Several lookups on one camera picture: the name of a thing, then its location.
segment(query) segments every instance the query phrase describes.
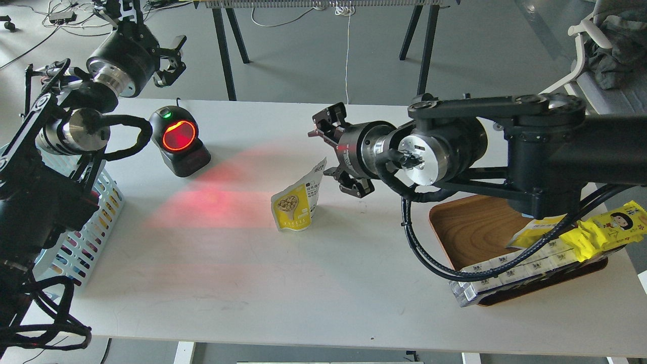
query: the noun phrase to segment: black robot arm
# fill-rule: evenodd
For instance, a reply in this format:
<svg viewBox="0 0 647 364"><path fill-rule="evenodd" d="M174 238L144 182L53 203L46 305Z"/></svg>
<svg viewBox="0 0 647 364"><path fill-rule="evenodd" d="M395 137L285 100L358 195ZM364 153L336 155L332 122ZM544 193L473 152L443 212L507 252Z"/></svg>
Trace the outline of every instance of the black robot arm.
<svg viewBox="0 0 647 364"><path fill-rule="evenodd" d="M61 233L80 230L98 209L93 186L105 161L133 155L148 143L151 124L114 111L118 97L136 97L151 78L171 85L185 70L180 48L185 36L163 49L145 26L139 0L94 0L97 15L113 24L108 38L89 57L87 72L70 60L40 69L29 66L23 124L0 154L0 358L6 347L54 348L48 344L60 332L84 337L83 342L56 347L84 348L91 335L69 314L74 284L67 277L36 282L32 269L42 249L55 245ZM169 66L160 69L160 61ZM34 104L31 81L44 83ZM105 153L110 126L140 130L135 145ZM78 155L76 170L64 176L43 163L41 152ZM59 303L43 289L63 284ZM20 325L31 302L54 319L52 324ZM44 331L39 336L25 333Z"/></svg>
<svg viewBox="0 0 647 364"><path fill-rule="evenodd" d="M364 197L373 189L359 194L347 186L379 179L401 196L402 226L410 247L428 269L446 279L496 277L614 194L647 185L646 115L587 117L579 98L557 94L449 101L421 95L408 113L413 120L399 128L384 121L353 125L344 120L346 111L339 103L314 115L309 136L320 136L335 149L339 166L331 171L342 192ZM488 145L476 117L492 120L503 132L508 145L505 166L472 168ZM413 185L397 178L398 170ZM606 185L580 201L588 182ZM416 192L418 186L439 190ZM418 242L411 203L442 201L458 191L507 199L513 209L535 218L566 215L509 263L480 273L456 271L434 260Z"/></svg>

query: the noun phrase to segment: snack bag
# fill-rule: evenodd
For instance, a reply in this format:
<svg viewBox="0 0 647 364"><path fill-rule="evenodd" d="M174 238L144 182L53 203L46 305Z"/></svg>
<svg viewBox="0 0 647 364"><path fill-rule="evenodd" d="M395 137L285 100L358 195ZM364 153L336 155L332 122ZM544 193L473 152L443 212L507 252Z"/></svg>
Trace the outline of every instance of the snack bag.
<svg viewBox="0 0 647 364"><path fill-rule="evenodd" d="M272 215L277 229L301 231L310 226L325 165L324 158L297 183L272 196Z"/></svg>
<svg viewBox="0 0 647 364"><path fill-rule="evenodd" d="M583 262L603 251L640 242L647 233L647 212L635 201L621 208L578 222L578 227L560 236Z"/></svg>
<svg viewBox="0 0 647 364"><path fill-rule="evenodd" d="M564 215L561 215L529 222L528 225L510 239L510 242L505 247L518 247L520 249L529 248L532 244L536 243L542 235L548 233L553 227L555 227L563 217Z"/></svg>

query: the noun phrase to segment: chair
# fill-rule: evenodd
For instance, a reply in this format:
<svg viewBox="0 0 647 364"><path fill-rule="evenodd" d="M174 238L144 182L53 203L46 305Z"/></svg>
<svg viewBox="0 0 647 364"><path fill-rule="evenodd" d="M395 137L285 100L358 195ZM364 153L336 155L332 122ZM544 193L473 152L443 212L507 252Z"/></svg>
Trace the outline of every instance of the chair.
<svg viewBox="0 0 647 364"><path fill-rule="evenodd" d="M613 48L599 28L608 16L644 7L643 0L598 0L593 12L568 30L568 34L575 37L576 60L573 70L542 93L550 93L564 86L569 94L586 98L598 114L647 113L647 73L644 68L634 70L622 89L605 90L596 83L593 72L586 69L587 56L584 52L586 38L601 48ZM575 89L575 83L581 92Z"/></svg>

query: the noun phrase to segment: red laser light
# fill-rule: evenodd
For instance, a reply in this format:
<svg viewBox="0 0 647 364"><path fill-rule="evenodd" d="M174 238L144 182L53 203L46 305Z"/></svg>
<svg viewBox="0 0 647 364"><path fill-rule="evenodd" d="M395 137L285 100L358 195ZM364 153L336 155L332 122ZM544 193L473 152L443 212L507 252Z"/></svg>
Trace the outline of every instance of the red laser light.
<svg viewBox="0 0 647 364"><path fill-rule="evenodd" d="M195 125L187 120L180 120L168 126L162 136L164 148L178 152L187 149L195 139Z"/></svg>

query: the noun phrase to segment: white table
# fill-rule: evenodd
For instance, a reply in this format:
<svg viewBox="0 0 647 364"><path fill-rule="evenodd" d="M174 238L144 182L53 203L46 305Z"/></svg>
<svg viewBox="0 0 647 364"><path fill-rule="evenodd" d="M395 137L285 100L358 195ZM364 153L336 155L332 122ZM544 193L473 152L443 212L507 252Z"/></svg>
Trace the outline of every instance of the white table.
<svg viewBox="0 0 647 364"><path fill-rule="evenodd" d="M117 111L148 118L174 100L122 99ZM599 272L484 308L458 307L400 227L399 197L382 183L364 199L325 177L313 224L279 232L270 196L332 148L308 138L327 105L182 101L198 120L212 162L175 177L151 143L107 168L126 207L72 314L95 336L218 343L407 348L458 352L647 357L647 296L625 252ZM408 120L399 106L349 106L352 123ZM489 125L479 165L502 165ZM113 148L135 132L113 128ZM456 198L465 197L458 194ZM444 255L413 207L433 256ZM25 323L48 322L33 309Z"/></svg>

